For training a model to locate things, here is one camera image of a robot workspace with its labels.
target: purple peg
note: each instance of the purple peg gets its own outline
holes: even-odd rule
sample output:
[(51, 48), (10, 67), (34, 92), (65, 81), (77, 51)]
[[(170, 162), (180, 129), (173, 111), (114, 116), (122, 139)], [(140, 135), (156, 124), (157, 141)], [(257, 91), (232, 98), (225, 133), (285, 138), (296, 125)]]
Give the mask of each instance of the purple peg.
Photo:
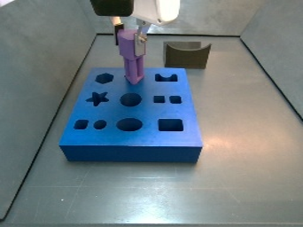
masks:
[(142, 55), (134, 55), (134, 34), (136, 30), (118, 31), (120, 55), (124, 57), (125, 78), (130, 84), (136, 84), (144, 77), (142, 73)]

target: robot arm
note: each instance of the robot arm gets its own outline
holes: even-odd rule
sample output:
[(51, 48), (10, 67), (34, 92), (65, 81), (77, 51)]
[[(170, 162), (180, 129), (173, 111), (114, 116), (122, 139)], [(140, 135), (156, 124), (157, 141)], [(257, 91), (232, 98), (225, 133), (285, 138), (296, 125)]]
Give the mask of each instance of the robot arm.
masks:
[[(110, 16), (115, 44), (124, 57), (125, 78), (136, 84), (142, 78), (142, 56), (150, 24), (161, 26), (178, 14), (180, 0), (90, 0), (94, 13)], [(137, 30), (124, 30), (120, 17), (137, 19)]]

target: arch-shaped block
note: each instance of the arch-shaped block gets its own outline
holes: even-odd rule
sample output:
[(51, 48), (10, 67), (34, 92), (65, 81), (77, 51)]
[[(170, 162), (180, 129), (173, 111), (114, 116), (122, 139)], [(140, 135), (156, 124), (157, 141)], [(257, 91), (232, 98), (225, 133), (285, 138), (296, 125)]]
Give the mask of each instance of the arch-shaped block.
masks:
[(201, 47), (200, 42), (164, 43), (164, 66), (204, 69), (210, 46)]

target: star-shaped hole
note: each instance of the star-shaped hole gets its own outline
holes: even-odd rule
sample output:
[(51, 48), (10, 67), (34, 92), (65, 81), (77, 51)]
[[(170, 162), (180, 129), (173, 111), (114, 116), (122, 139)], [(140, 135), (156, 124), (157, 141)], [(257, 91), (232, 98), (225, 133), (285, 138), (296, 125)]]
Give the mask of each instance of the star-shaped hole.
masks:
[(86, 99), (86, 102), (91, 102), (93, 106), (98, 106), (99, 103), (105, 103), (109, 99), (105, 97), (107, 92), (97, 93), (91, 92), (90, 98)]

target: purple block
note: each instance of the purple block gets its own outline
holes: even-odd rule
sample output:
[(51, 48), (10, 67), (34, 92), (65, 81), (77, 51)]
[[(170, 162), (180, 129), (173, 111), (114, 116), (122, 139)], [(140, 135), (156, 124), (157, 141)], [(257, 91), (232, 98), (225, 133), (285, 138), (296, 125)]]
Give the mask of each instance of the purple block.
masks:
[(196, 162), (202, 148), (184, 69), (93, 68), (58, 142), (67, 160)]
[(142, 55), (134, 55), (134, 33), (136, 30), (121, 29), (117, 34), (120, 55), (124, 57), (125, 78), (130, 84), (136, 84), (144, 76)]

